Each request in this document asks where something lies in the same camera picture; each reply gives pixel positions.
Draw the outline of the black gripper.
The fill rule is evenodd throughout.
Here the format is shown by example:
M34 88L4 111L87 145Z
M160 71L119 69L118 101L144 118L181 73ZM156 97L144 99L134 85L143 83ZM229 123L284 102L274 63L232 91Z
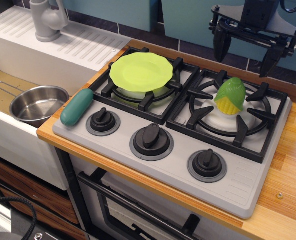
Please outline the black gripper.
M227 20L238 24L239 28L251 31L266 32L289 38L296 38L296 27L285 21L277 9L281 7L291 14L295 8L286 8L283 0L246 0L243 5L214 5L211 8L213 18L209 29L213 34L214 57L220 63L226 57L231 44L231 35ZM279 37L268 48L260 67L260 78L267 77L282 58L293 56L296 50L296 39Z

